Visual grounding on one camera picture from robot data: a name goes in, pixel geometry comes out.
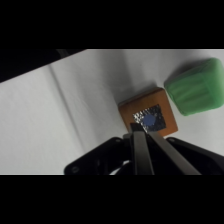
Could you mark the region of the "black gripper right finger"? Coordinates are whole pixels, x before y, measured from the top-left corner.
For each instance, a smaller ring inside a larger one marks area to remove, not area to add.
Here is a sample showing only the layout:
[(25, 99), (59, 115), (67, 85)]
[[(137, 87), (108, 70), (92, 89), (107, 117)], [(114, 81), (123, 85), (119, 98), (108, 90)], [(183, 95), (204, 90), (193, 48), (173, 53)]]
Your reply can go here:
[(172, 163), (184, 175), (200, 175), (200, 172), (189, 163), (170, 143), (168, 143), (159, 133), (150, 132), (149, 136), (166, 154)]

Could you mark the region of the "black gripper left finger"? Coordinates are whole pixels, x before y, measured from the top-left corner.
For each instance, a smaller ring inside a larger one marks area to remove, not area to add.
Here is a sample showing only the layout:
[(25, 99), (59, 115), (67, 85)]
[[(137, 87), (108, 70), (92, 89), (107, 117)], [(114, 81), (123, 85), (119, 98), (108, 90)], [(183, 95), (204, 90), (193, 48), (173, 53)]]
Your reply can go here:
[(147, 136), (140, 124), (131, 123), (131, 147), (135, 175), (153, 175), (154, 169), (147, 143)]

